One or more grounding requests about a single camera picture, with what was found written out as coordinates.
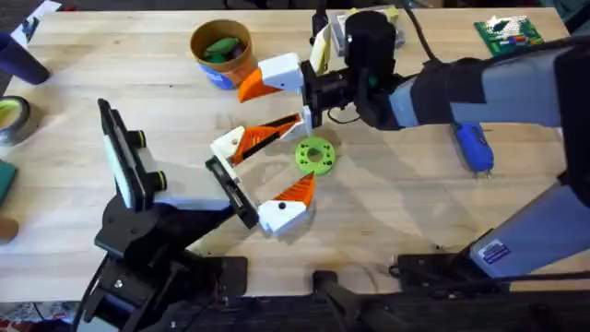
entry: cup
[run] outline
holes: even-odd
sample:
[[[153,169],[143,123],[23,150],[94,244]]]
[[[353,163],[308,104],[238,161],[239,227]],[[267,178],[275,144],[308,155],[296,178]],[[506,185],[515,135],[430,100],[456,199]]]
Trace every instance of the cup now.
[[[224,37],[235,37],[244,46],[244,51],[235,59],[216,64],[205,61],[207,47]],[[241,23],[229,19],[216,19],[200,26],[191,38],[191,51],[209,80],[218,88],[235,89],[240,86],[258,63],[252,54],[250,32]]]
[[[32,85],[43,83],[49,71],[9,34],[0,33],[0,69]]]

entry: blue marker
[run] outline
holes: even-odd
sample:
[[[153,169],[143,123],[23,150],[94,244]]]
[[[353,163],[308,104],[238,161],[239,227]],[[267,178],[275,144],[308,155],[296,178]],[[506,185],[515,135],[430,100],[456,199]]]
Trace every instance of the blue marker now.
[[[491,169],[494,168],[494,153],[483,134],[481,125],[454,123],[451,127],[469,169],[475,175],[484,172],[490,178]]]

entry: orange plastic part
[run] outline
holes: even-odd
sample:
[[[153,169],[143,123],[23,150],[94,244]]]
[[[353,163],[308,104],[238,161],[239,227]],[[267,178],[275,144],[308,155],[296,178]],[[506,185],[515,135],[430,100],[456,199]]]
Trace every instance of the orange plastic part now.
[[[265,85],[262,80],[262,71],[258,68],[241,83],[238,89],[238,99],[240,102],[245,102],[277,91],[280,89]]]
[[[285,190],[274,200],[303,202],[306,207],[312,203],[313,189],[315,187],[315,173],[311,172],[303,176],[296,184]]]
[[[287,117],[293,117],[293,120],[284,124],[279,124],[277,126],[273,126],[272,123],[270,123],[246,128],[242,135],[242,139],[240,139],[240,145],[236,149],[236,152],[233,154],[233,156],[230,158],[231,163],[234,165],[239,164],[244,160],[244,152],[250,148],[254,148],[256,145],[260,144],[275,133],[278,133],[278,137],[283,136],[283,134],[285,134],[300,120],[298,115],[289,115]]]

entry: wooden table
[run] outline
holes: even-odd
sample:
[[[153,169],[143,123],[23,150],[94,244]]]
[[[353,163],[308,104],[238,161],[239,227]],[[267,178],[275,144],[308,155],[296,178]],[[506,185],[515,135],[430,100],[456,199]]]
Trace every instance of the wooden table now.
[[[448,61],[489,57],[473,22],[492,15],[527,15],[547,40],[567,35],[553,9],[416,12],[432,50]],[[281,92],[239,104],[236,91],[216,89],[199,70],[188,47],[191,32],[210,19],[232,18],[252,32],[259,59],[286,52],[307,58],[311,15],[80,12],[43,18],[30,50],[53,77],[40,87],[13,79],[6,93],[25,97],[46,116],[28,141],[0,151],[19,168],[2,214],[21,226],[14,242],[0,247],[0,302],[77,300],[104,254],[93,238],[114,184],[97,98],[119,109],[130,129],[145,130],[158,159],[203,167],[214,138],[237,125],[295,113],[301,98]],[[407,75],[419,71],[426,57],[407,17],[400,19],[407,43],[395,54],[395,70]],[[331,63],[341,66],[341,59]],[[338,115],[354,116],[351,109]],[[309,293],[317,268],[334,269],[353,291],[397,291],[386,274],[396,255],[432,252],[435,245],[462,248],[564,170],[560,137],[534,125],[487,125],[496,167],[492,180],[475,180],[457,157],[447,126],[385,133],[362,122],[324,122],[317,135],[335,144],[339,158],[318,179],[310,221],[278,239],[232,219],[192,246],[204,255],[247,256],[249,295]],[[292,144],[277,143],[247,160],[239,174],[256,197],[268,199],[301,177],[292,155]],[[590,255],[582,254],[549,270],[589,263]]]

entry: white plastic part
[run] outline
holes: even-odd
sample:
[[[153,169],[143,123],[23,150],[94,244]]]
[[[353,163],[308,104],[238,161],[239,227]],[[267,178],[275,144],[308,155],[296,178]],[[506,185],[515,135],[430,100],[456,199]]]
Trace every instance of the white plastic part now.
[[[117,159],[117,154],[114,152],[111,138],[105,135],[102,138],[102,142],[104,144],[104,150],[107,153],[107,162],[109,163],[109,167],[111,167],[111,172],[114,174],[114,180],[117,183],[119,192],[121,192],[125,207],[131,208],[131,188],[129,188],[129,184],[125,180],[123,168]]]
[[[111,139],[103,137],[107,161],[114,174],[119,192],[127,208],[131,208],[131,188],[125,180],[121,163],[114,153]],[[146,172],[162,171],[166,176],[168,187],[157,192],[156,203],[166,203],[179,209],[188,210],[221,210],[230,205],[230,200],[212,172],[204,168],[185,167],[168,162],[154,160],[149,148],[137,150]],[[135,166],[133,159],[127,159]]]
[[[283,136],[280,137],[280,140],[289,141],[297,137],[312,135],[312,111],[310,111],[310,108],[307,105],[303,106],[303,109],[299,113],[299,117],[300,121],[283,134]]]
[[[246,130],[243,126],[239,126],[228,132],[228,134],[214,140],[210,145],[211,151],[213,151],[213,154],[218,158],[219,162],[226,170],[231,180],[233,180],[233,182],[236,184],[240,182],[240,178],[231,167],[230,163],[228,162],[228,158],[236,153],[245,131]]]
[[[297,91],[303,85],[300,59],[295,53],[287,53],[258,63],[262,80],[268,87]]]
[[[303,202],[269,200],[258,207],[259,222],[262,228],[273,235],[282,231],[307,215]]]
[[[312,64],[315,74],[322,75],[328,68],[330,61],[330,25],[327,24],[315,36],[312,53],[310,54],[310,64]]]

